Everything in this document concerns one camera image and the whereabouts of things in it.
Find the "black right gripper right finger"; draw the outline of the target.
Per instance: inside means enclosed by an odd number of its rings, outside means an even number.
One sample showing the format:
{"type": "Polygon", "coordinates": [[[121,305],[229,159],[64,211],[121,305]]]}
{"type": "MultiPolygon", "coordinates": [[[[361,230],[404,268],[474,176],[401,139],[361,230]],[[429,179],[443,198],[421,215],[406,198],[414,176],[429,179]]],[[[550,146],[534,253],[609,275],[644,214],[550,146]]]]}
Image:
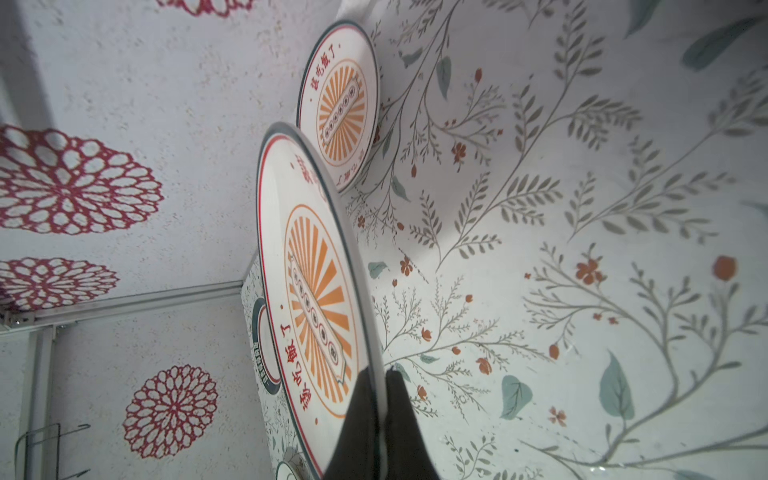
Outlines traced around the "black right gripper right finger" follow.
{"type": "Polygon", "coordinates": [[[385,423],[387,479],[438,480],[411,405],[404,377],[386,373],[388,413],[385,423]]]}

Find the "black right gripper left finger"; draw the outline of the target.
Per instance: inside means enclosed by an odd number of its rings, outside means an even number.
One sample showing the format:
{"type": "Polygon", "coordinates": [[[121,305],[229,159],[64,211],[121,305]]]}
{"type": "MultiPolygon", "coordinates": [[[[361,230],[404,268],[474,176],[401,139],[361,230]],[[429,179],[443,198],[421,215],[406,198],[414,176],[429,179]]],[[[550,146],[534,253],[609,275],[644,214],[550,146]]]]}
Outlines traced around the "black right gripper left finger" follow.
{"type": "Polygon", "coordinates": [[[328,480],[372,480],[377,473],[378,419],[369,369],[361,370],[337,445],[324,472],[328,480]]]}

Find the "orange sunburst plate back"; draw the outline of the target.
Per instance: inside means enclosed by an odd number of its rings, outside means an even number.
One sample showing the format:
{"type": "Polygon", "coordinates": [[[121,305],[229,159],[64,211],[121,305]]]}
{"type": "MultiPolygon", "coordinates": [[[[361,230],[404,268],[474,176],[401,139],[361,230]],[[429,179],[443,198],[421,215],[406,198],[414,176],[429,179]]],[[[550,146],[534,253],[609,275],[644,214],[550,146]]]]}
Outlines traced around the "orange sunburst plate back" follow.
{"type": "Polygon", "coordinates": [[[316,42],[299,92],[296,124],[344,192],[368,164],[378,122],[380,80],[373,43],[352,20],[339,20],[316,42]]]}

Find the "orange sunburst plate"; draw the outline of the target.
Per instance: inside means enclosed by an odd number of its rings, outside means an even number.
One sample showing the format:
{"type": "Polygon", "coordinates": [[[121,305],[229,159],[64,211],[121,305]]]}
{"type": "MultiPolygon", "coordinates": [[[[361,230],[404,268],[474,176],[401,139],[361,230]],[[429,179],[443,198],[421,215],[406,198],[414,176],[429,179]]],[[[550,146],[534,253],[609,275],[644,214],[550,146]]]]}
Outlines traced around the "orange sunburst plate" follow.
{"type": "Polygon", "coordinates": [[[378,122],[380,80],[373,43],[352,20],[339,20],[316,42],[299,92],[296,124],[344,192],[368,164],[378,122]]]}
{"type": "Polygon", "coordinates": [[[374,426],[387,410],[372,299],[341,199],[295,126],[266,131],[257,162],[256,220],[263,298],[291,420],[315,479],[335,454],[359,380],[374,426]]]}

